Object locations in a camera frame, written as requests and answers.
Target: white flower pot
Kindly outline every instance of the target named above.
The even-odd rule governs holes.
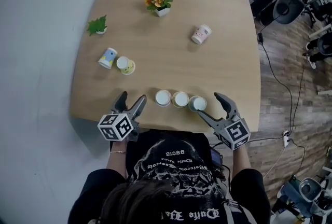
[[[162,17],[162,16],[165,16],[170,10],[171,10],[171,9],[167,7],[167,8],[164,8],[164,9],[162,9],[162,10],[158,10],[158,9],[156,9],[155,12],[157,13],[157,15],[158,15],[159,17]]]
[[[96,31],[96,33],[99,35],[103,35],[106,31],[107,31],[107,27],[105,28],[104,31]]]

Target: green plant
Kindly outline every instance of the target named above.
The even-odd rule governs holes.
[[[173,2],[173,0],[145,0],[145,5],[147,6],[147,10],[154,11],[165,6],[171,8],[171,2]]]
[[[89,27],[87,29],[88,32],[90,32],[90,36],[92,34],[95,34],[97,31],[105,31],[105,29],[107,28],[107,26],[105,25],[106,22],[106,15],[104,15],[103,17],[100,17],[96,20],[92,20],[89,23]]]

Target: white cable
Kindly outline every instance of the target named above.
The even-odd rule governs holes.
[[[280,160],[280,158],[281,158],[282,154],[284,153],[285,149],[286,149],[286,147],[284,147],[284,149],[282,150],[280,156],[279,156],[278,159],[276,160],[275,164],[274,164],[274,165],[271,167],[271,169],[270,169],[270,170],[264,175],[263,179],[266,177],[266,175],[269,174],[269,172],[270,172],[270,171],[274,168],[274,166],[278,163],[278,161]]]

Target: black t-shirt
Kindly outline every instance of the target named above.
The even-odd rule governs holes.
[[[172,179],[174,187],[162,212],[162,222],[227,223],[223,202],[226,192],[213,177],[211,155],[203,134],[140,135],[147,151],[129,155],[128,182],[144,179]],[[97,170],[89,174],[80,197],[75,202],[68,223],[88,223],[98,219],[108,194],[126,180],[116,171]],[[242,170],[231,182],[232,198],[247,208],[258,224],[268,223],[270,205],[261,174],[253,169]]]

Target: yellow flower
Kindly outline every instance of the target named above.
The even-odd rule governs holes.
[[[147,5],[147,6],[151,5],[151,1],[152,0],[145,0],[145,5]]]
[[[155,6],[156,7],[161,7],[161,4],[164,0],[155,0]]]

